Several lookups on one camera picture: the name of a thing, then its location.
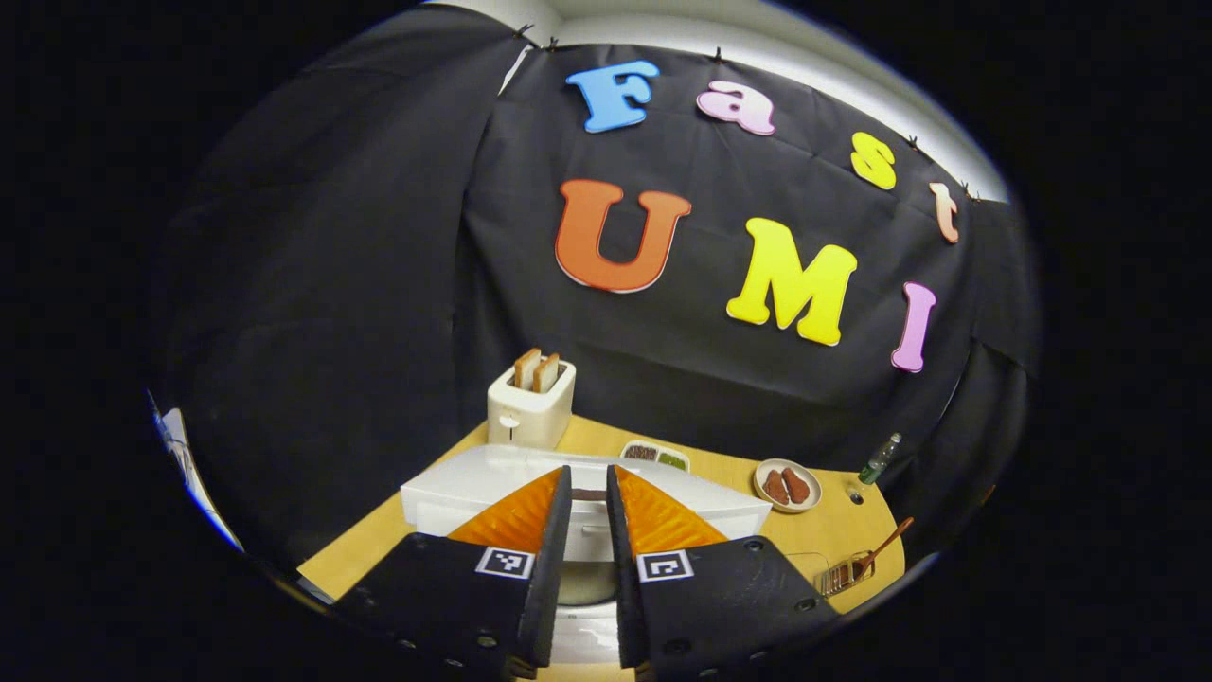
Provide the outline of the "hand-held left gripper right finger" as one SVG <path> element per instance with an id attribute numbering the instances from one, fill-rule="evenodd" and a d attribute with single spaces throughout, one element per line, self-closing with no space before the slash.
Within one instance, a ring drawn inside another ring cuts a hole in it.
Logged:
<path id="1" fill-rule="evenodd" d="M 671 502 L 642 476 L 608 466 L 619 657 L 636 680 L 758 681 L 837 626 L 839 613 L 774 541 L 644 544 L 654 515 L 641 499 Z"/>

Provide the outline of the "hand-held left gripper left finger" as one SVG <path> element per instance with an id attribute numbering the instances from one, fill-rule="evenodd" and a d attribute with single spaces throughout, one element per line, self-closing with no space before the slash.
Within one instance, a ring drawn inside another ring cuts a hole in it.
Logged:
<path id="1" fill-rule="evenodd" d="M 448 535 L 411 532 L 333 611 L 402 648 L 410 681 L 534 680 L 551 657 L 572 472 L 533 478 Z"/>

